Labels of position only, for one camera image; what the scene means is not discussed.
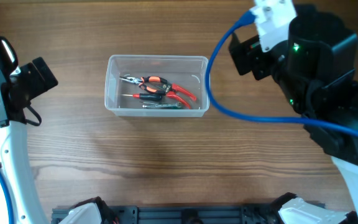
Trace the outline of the orange black needle-nose pliers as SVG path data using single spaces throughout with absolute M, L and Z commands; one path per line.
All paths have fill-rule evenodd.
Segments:
M 161 77 L 149 76 L 149 77 L 119 77 L 120 80 L 137 85 L 140 89 L 156 95 L 165 95 L 167 93 L 166 88 L 163 86 L 168 81 Z

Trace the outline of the green handled screwdriver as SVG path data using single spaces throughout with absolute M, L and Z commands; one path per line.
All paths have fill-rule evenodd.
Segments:
M 153 104 L 153 105 L 142 105 L 145 109 L 164 109 L 164 110 L 180 110 L 183 109 L 183 105 L 181 103 L 177 104 Z

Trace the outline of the clear plastic container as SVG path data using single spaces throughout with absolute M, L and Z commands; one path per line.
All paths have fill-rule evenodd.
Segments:
M 208 59 L 204 56 L 178 56 L 178 55 L 113 55 L 109 58 L 106 72 L 104 93 L 105 107 L 116 116 L 139 117 L 202 117 L 209 108 L 209 98 L 206 92 L 205 77 Z M 175 83 L 192 92 L 197 97 L 192 101 L 189 97 L 181 95 L 190 105 L 191 109 L 164 110 L 145 109 L 141 101 L 123 94 L 133 95 L 148 93 L 137 85 L 125 82 L 119 77 L 149 77 L 164 78 L 168 83 Z M 180 103 L 162 95 L 161 101 L 148 101 L 153 103 Z

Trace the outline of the red handled snips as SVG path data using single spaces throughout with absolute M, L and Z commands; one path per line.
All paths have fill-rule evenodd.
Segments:
M 166 97 L 177 100 L 188 109 L 191 109 L 191 105 L 181 95 L 189 97 L 192 101 L 197 100 L 197 97 L 192 92 L 175 83 L 165 83 L 162 85 L 162 88 L 165 90 Z

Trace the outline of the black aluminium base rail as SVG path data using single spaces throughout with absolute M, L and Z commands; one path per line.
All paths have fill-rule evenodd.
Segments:
M 114 206 L 110 208 L 118 216 L 120 224 L 181 224 L 198 218 L 203 223 L 279 223 L 278 215 L 267 203 L 242 206 L 207 207 L 136 207 Z

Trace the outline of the small silver wrench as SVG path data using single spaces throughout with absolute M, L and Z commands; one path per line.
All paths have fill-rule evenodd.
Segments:
M 148 101 L 141 101 L 140 103 L 143 104 L 143 106 L 153 106 L 153 107 L 173 107 L 176 106 L 177 104 L 170 104 L 170 103 L 153 103 L 153 102 L 148 102 Z

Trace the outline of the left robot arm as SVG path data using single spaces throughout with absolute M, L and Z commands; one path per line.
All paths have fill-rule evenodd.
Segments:
M 31 101 L 57 84 L 43 58 L 20 67 L 0 36 L 0 223 L 49 222 L 29 164 L 27 127 L 42 122 Z

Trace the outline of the black red screwdriver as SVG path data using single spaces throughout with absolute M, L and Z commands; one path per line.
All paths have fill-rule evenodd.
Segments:
M 138 93 L 133 95 L 123 94 L 123 96 L 129 96 L 132 98 L 145 100 L 145 101 L 161 101 L 163 98 L 162 95 L 155 95 L 155 94 L 148 94 L 148 93 Z

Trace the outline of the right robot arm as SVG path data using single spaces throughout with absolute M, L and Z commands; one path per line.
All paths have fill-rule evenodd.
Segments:
M 245 42 L 233 35 L 229 44 L 239 74 L 273 78 L 303 118 L 358 131 L 357 34 L 312 4 L 256 1 L 250 11 L 257 35 Z M 358 138 L 319 126 L 306 130 L 342 174 L 358 222 Z

